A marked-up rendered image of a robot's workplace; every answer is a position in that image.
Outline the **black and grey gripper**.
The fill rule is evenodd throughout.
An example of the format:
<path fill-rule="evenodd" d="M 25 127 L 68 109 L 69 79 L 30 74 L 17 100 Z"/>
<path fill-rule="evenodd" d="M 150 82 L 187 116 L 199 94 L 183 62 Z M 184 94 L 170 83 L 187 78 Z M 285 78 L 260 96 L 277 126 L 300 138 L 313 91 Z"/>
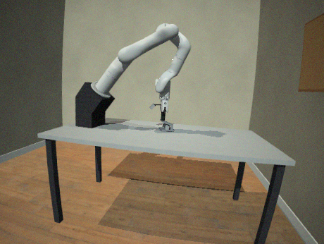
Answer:
<path fill-rule="evenodd" d="M 166 112 L 168 113 L 168 101 L 169 100 L 161 100 L 160 111 L 161 111 L 161 120 L 164 121 L 166 117 Z"/>

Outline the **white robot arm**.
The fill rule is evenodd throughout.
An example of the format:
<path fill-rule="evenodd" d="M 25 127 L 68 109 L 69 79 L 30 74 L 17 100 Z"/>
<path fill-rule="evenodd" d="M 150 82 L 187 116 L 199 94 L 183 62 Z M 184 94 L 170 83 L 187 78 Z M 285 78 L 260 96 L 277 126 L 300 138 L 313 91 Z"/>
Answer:
<path fill-rule="evenodd" d="M 178 75 L 191 49 L 189 40 L 179 32 L 178 27 L 174 24 L 167 25 L 148 37 L 122 48 L 118 52 L 117 58 L 107 68 L 100 80 L 91 84 L 92 89 L 102 97 L 110 98 L 110 89 L 115 85 L 127 67 L 137 57 L 168 40 L 171 40 L 177 47 L 177 52 L 169 69 L 158 79 L 156 91 L 160 93 L 159 99 L 169 100 L 170 80 Z"/>

